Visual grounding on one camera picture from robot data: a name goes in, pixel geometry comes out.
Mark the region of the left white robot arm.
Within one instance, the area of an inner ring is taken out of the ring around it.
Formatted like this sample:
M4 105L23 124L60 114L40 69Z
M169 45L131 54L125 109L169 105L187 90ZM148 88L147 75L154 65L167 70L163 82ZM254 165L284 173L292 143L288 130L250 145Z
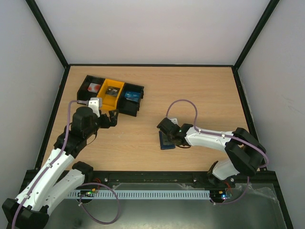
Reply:
M64 132L57 138L45 164L16 198L8 198L2 204L11 228L42 229L51 213L74 189L104 186L93 180L93 167L81 161L73 164L64 177L61 175L86 147L87 140L101 128L116 126L117 119L118 110L102 114L93 106L79 107L73 115L68 115Z

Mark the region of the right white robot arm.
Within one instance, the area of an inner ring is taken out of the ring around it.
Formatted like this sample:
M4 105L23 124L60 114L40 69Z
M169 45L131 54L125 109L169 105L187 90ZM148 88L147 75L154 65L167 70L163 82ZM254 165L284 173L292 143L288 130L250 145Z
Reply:
M253 177L262 162L267 162L264 158L265 148L243 128L232 132L211 131L192 124L179 126L175 119L167 117L157 128L175 146L203 146L227 154L227 159L214 162L207 172L207 181L213 187L220 186L227 178L238 174Z

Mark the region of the blue card holder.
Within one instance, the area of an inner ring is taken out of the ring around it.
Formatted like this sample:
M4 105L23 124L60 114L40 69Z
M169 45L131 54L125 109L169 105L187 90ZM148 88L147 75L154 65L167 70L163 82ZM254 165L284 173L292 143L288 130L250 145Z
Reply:
M159 140L161 150L175 149L175 144L171 143L162 131L159 131Z

